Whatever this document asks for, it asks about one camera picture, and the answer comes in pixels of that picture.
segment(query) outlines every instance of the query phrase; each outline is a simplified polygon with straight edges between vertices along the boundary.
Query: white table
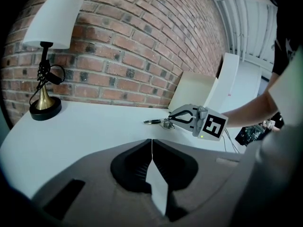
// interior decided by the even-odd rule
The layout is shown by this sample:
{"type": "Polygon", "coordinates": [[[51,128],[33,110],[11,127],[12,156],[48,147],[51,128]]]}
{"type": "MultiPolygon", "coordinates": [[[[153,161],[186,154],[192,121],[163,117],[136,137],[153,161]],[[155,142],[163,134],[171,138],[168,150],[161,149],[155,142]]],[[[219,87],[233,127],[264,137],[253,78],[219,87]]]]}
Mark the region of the white table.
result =
{"type": "MultiPolygon", "coordinates": [[[[200,140],[180,127],[166,130],[143,124],[167,115],[165,109],[62,101],[62,110],[52,119],[35,121],[27,112],[19,120],[0,148],[1,167],[11,186],[32,198],[44,183],[83,156],[132,141],[165,139],[225,151],[223,138],[200,140]]],[[[227,151],[233,152],[227,136],[225,141],[227,151]]]]}

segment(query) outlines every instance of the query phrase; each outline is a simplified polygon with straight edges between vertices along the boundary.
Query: sleeve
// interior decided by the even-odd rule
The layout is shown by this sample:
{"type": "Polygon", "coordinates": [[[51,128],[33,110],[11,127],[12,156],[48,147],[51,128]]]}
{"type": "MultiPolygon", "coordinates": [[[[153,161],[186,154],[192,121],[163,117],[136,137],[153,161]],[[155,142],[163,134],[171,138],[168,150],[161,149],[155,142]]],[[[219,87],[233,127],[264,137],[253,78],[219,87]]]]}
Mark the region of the sleeve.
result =
{"type": "Polygon", "coordinates": [[[288,66],[288,59],[285,46],[286,35],[284,32],[283,24],[279,23],[278,17],[277,25],[278,27],[275,41],[275,62],[272,72],[281,75],[285,68],[288,66]]]}

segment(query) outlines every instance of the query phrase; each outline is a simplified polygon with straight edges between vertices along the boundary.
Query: black lamp base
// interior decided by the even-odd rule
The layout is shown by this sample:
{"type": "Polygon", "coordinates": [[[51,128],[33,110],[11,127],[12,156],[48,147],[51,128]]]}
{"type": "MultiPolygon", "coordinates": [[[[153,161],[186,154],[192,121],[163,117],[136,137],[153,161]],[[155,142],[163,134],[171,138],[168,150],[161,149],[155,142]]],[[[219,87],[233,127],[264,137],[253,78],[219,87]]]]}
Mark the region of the black lamp base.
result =
{"type": "Polygon", "coordinates": [[[55,103],[53,104],[53,106],[47,109],[36,109],[36,104],[38,103],[38,100],[34,101],[34,103],[30,106],[29,112],[34,120],[43,121],[51,119],[61,111],[61,100],[54,96],[52,96],[51,98],[55,101],[55,103]]]}

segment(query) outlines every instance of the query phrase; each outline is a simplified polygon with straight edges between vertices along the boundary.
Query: black shirt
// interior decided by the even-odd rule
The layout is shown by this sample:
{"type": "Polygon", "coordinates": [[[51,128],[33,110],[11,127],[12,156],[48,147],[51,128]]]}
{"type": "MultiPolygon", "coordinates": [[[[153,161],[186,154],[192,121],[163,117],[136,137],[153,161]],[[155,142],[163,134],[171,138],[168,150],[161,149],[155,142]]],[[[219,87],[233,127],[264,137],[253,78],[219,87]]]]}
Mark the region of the black shirt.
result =
{"type": "Polygon", "coordinates": [[[273,72],[281,75],[302,43],[302,0],[275,0],[278,5],[273,72]]]}

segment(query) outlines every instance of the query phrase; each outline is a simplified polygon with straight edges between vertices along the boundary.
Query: white lampshade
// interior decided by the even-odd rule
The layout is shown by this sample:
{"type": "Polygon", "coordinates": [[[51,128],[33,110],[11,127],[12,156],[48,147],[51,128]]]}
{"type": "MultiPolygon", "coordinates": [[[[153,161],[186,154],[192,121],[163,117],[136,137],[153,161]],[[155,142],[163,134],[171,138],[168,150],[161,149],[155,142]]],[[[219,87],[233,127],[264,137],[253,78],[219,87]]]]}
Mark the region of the white lampshade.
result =
{"type": "Polygon", "coordinates": [[[71,34],[83,0],[47,0],[37,12],[23,44],[41,47],[40,42],[53,43],[52,49],[68,49],[71,34]]]}

